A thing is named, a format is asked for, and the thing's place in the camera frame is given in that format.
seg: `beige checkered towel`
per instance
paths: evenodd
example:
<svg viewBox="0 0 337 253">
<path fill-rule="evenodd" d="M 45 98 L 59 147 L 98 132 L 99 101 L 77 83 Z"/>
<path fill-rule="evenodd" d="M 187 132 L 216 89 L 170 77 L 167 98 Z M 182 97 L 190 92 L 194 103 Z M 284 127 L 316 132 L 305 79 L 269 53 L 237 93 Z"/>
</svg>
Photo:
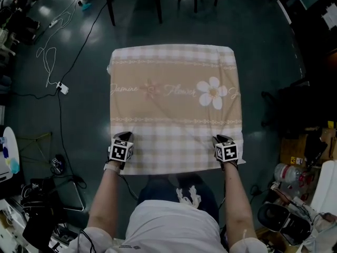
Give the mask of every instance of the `beige checkered towel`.
<svg viewBox="0 0 337 253">
<path fill-rule="evenodd" d="M 111 136 L 134 133 L 123 174 L 219 168 L 212 136 L 232 137 L 242 160 L 242 115 L 233 51 L 212 45 L 153 45 L 115 50 Z"/>
</svg>

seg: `plastic bottle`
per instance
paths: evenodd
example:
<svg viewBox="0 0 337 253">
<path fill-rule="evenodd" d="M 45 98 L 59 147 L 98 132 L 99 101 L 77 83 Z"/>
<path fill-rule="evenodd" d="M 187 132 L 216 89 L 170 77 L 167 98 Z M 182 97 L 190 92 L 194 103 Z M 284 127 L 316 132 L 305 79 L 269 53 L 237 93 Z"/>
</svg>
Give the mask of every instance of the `plastic bottle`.
<svg viewBox="0 0 337 253">
<path fill-rule="evenodd" d="M 299 181 L 302 171 L 298 168 L 283 163 L 277 164 L 274 170 L 274 177 L 277 182 L 293 183 Z"/>
</svg>

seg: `jeans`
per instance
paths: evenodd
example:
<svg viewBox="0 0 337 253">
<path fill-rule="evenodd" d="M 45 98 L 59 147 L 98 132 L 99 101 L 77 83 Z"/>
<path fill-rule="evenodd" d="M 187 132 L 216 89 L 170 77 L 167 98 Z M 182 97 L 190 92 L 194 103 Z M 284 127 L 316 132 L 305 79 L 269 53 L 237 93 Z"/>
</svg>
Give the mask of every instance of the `jeans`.
<svg viewBox="0 0 337 253">
<path fill-rule="evenodd" d="M 182 173 L 177 174 L 176 177 L 179 182 L 179 188 L 182 189 L 183 196 L 188 197 L 191 201 L 189 189 L 191 186 L 195 186 L 196 194 L 201 197 L 198 209 L 207 212 L 219 224 L 219 209 L 214 194 L 201 177 L 196 173 Z M 176 187 L 171 184 L 166 175 L 149 176 L 147 185 L 142 189 L 139 195 L 137 205 L 145 200 L 179 202 Z"/>
</svg>

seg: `white flower print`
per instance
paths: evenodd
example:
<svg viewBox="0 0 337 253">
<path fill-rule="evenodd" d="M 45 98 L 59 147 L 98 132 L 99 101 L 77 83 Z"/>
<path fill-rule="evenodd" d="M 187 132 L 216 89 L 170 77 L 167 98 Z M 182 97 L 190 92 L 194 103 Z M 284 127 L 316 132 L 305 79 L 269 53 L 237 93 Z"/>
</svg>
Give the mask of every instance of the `white flower print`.
<svg viewBox="0 0 337 253">
<path fill-rule="evenodd" d="M 210 77 L 210 83 L 204 81 L 198 82 L 196 88 L 204 92 L 199 98 L 201 106 L 208 106 L 211 101 L 214 108 L 220 110 L 222 108 L 222 96 L 227 95 L 227 88 L 225 85 L 220 86 L 220 81 L 216 77 Z"/>
</svg>

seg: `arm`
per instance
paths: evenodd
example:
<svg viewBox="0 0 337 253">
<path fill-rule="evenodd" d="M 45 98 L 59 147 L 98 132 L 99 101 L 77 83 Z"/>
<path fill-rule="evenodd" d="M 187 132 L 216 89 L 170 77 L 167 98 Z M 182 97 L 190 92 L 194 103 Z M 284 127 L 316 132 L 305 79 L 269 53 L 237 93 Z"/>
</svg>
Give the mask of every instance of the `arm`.
<svg viewBox="0 0 337 253">
<path fill-rule="evenodd" d="M 230 163 L 224 165 L 226 181 L 226 225 L 229 248 L 237 241 L 245 238 L 256 238 L 253 215 L 248 198 L 243 189 L 239 172 L 236 167 Z"/>
<path fill-rule="evenodd" d="M 116 161 L 109 164 L 120 166 Z M 118 175 L 106 169 L 102 181 L 91 206 L 88 227 L 97 227 L 115 237 L 117 225 Z"/>
</svg>

